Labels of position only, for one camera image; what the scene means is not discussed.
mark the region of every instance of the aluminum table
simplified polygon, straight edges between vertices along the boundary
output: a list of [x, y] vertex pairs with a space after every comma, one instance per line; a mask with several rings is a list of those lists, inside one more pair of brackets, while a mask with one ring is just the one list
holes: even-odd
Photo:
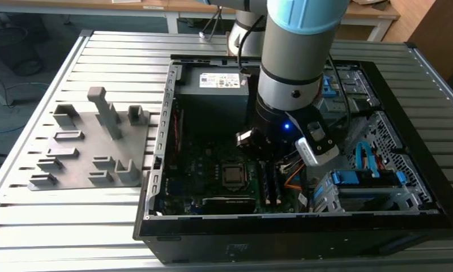
[[[0, 271], [312, 271], [327, 267], [453, 271], [453, 238], [380, 258], [165, 266], [144, 243], [132, 239], [140, 188], [31, 192], [28, 178], [57, 127], [51, 114], [57, 104], [92, 111], [87, 91], [104, 86], [119, 111], [140, 104], [152, 112], [147, 174], [171, 54], [227, 54], [224, 36], [204, 42], [197, 35], [83, 33], [0, 170]], [[453, 185], [453, 91], [419, 51], [405, 44], [339, 41], [332, 54], [336, 59], [375, 61]]]

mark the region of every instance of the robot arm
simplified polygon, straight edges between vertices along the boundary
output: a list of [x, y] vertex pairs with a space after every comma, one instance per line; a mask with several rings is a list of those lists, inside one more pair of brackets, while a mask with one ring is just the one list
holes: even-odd
[[[296, 141], [307, 164], [324, 164], [339, 155], [339, 148], [312, 103], [323, 87], [325, 60], [349, 0], [200, 2], [260, 13], [261, 5], [267, 3], [268, 20], [253, 126], [276, 146]], [[292, 127], [297, 128], [300, 134], [288, 129]]]

